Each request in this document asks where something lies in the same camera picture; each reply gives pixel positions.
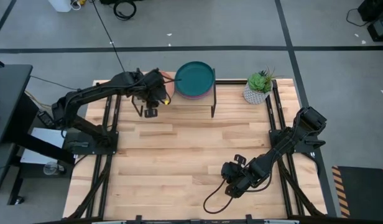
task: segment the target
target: teal plate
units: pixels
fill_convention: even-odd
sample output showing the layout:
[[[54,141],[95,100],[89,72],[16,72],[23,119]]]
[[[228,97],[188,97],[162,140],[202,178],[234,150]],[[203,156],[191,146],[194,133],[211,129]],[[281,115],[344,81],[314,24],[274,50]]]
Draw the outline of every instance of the teal plate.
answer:
[[[175,89],[182,95],[201,96],[208,92],[215,81],[212,68],[203,62],[189,62],[179,68],[175,79]]]

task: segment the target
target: gray floor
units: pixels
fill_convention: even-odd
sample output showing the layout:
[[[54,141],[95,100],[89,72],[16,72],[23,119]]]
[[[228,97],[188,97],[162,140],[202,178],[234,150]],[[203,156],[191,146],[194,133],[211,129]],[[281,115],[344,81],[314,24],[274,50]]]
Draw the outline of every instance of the gray floor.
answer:
[[[346,12],[361,2],[281,0],[293,45],[362,46],[362,40],[364,45],[379,45],[365,27],[345,21]],[[8,4],[8,0],[0,1],[1,15]],[[145,0],[136,4],[137,14],[127,22],[117,20],[108,6],[97,4],[117,47],[285,46],[273,0]],[[351,14],[351,19],[362,22],[357,14]],[[0,32],[0,49],[110,46],[90,3],[80,11],[61,14],[47,1],[17,0]],[[119,56],[126,70],[159,67],[175,71],[186,62],[201,60],[216,69],[218,78],[246,78],[266,65],[275,67],[278,77],[294,77],[287,51],[120,52]],[[322,147],[327,173],[331,174],[333,165],[383,169],[383,51],[296,52],[296,56],[309,103],[328,118],[320,136],[327,142]],[[110,52],[0,54],[0,59],[32,64],[35,76],[81,88],[121,71]],[[48,104],[67,92],[34,79],[27,89]],[[0,223],[58,220],[68,180],[27,180],[22,193],[29,200],[8,207],[15,174],[12,169],[0,193]]]

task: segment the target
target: white bottle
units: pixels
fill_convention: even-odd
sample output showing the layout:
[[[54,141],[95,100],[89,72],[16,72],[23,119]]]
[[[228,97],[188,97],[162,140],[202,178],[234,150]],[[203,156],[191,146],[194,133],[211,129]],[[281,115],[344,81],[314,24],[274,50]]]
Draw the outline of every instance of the white bottle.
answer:
[[[71,0],[48,0],[58,12],[69,12],[72,9]]]

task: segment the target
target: potted plant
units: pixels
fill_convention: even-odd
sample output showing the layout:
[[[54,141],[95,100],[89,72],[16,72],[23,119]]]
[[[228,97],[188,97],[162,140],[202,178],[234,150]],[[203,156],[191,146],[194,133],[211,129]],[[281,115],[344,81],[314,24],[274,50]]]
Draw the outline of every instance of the potted plant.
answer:
[[[273,88],[273,73],[267,70],[252,74],[248,78],[246,87],[244,88],[244,98],[250,104],[259,104],[265,101],[270,95]]]

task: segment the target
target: yellow and black hazard tape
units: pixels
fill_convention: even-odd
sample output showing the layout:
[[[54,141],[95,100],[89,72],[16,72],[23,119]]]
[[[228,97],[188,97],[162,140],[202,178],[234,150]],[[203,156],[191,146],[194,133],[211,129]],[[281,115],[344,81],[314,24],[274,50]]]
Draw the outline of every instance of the yellow and black hazard tape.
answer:
[[[333,166],[332,170],[333,170],[336,194],[338,195],[339,207],[341,208],[341,216],[343,218],[349,218],[351,214],[349,211],[348,202],[346,201],[346,194],[345,194],[345,189],[342,183],[341,172],[339,171],[338,166]]]

